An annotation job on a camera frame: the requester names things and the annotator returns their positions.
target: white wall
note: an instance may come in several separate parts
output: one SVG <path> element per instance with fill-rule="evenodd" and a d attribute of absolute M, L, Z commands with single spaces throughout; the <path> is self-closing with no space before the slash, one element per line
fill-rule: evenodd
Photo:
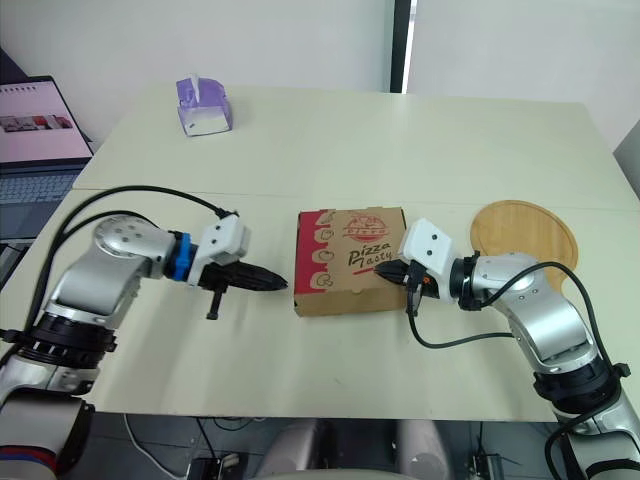
<path fill-rule="evenodd" d="M 0 44 L 102 141 L 149 82 L 388 91 L 393 0 L 1 0 Z"/>
<path fill-rule="evenodd" d="M 640 1 L 419 0 L 408 91 L 582 102 L 613 150 L 640 118 Z"/>

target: laptop screen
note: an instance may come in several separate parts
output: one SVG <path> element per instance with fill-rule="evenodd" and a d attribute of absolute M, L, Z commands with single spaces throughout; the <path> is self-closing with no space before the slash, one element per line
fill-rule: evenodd
<path fill-rule="evenodd" d="M 0 164 L 91 155 L 53 81 L 0 85 Z"/>

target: red logo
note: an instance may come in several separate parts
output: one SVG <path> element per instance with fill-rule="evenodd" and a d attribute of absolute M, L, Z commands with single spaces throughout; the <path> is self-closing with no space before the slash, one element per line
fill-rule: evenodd
<path fill-rule="evenodd" d="M 371 243 L 377 242 L 388 233 L 389 229 L 380 218 L 375 215 L 356 213 L 344 227 L 342 236 L 362 243 Z"/>

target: white table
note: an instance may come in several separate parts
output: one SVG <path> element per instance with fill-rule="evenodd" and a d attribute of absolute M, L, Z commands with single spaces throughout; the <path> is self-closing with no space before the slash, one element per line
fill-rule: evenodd
<path fill-rule="evenodd" d="M 236 130 L 185 139 L 171 93 L 160 87 L 143 96 L 98 152 L 78 190 L 65 199 L 0 295 L 3 328 L 23 322 L 55 225 L 95 193 L 84 189 L 155 183 L 208 192 L 203 198 L 238 209 L 252 229 L 246 261 L 282 274 L 291 284 L 300 210 L 402 206 L 408 222 L 429 218 L 469 253 L 469 227 L 482 206 L 521 198 L 551 209 L 571 228 L 580 248 L 576 271 L 591 293 L 612 359 L 640 365 L 635 341 L 640 204 L 582 107 L 234 88 L 229 96 Z M 284 113 L 277 108 L 283 102 Z M 335 123 L 325 130 L 319 116 L 328 120 L 329 110 Z M 490 121 L 472 121 L 480 117 Z M 136 118 L 147 122 L 137 124 Z M 476 130 L 464 133 L 457 127 L 464 124 Z M 143 151 L 139 158 L 131 153 Z M 387 162 L 390 153 L 393 166 Z M 360 171 L 358 181 L 325 169 L 302 175 L 318 159 L 334 165 L 338 157 L 343 171 Z M 191 173 L 185 165 L 192 166 Z M 289 167 L 300 175 L 285 175 Z M 214 221 L 200 206 L 151 193 L 111 197 L 87 215 L 112 208 L 138 210 L 196 239 Z M 54 282 L 88 247 L 89 235 L 89 230 L 78 234 L 61 251 Z M 565 294 L 583 311 L 568 282 Z M 402 312 L 299 318 L 291 289 L 231 289 L 221 319 L 208 321 L 210 298 L 170 280 L 143 281 L 118 331 L 119 347 L 102 362 L 103 372 L 88 396 L 96 407 L 220 416 L 553 419 L 533 391 L 530 367 L 508 339 L 429 351 L 413 340 Z M 432 300 L 423 301 L 418 324 L 433 341 L 506 329 L 506 321 L 489 309 L 462 312 Z M 624 386 L 640 407 L 638 376 L 625 379 Z"/>

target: round wooden board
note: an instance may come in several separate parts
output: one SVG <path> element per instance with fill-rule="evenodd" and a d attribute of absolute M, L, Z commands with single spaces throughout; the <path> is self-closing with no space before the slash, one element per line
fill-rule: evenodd
<path fill-rule="evenodd" d="M 484 207 L 473 219 L 471 245 L 482 255 L 523 252 L 541 262 L 560 262 L 571 270 L 578 264 L 578 245 L 569 227 L 549 210 L 519 200 Z M 560 292 L 567 276 L 555 268 L 547 268 L 546 274 Z"/>

